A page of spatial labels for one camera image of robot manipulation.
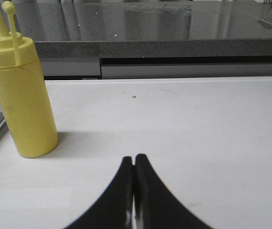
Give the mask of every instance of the squeeze bottle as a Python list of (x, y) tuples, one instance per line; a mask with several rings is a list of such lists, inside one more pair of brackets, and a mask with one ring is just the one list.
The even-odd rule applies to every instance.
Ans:
[(2, 8), (11, 31), (0, 12), (0, 106), (19, 154), (37, 157), (56, 147), (58, 134), (34, 42), (16, 32), (14, 4)]

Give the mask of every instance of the bottle nozzle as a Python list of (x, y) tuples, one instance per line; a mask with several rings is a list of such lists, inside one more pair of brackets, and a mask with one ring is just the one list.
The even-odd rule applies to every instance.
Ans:
[(4, 22), (4, 19), (0, 12), (0, 37), (8, 37), (8, 36), (9, 36), (8, 27), (6, 23)]
[(20, 50), (18, 48), (17, 34), (16, 34), (15, 21), (14, 21), (14, 14), (16, 12), (15, 6), (11, 1), (4, 1), (1, 7), (8, 15), (13, 47), (14, 47), (15, 65), (19, 66), (20, 65)]

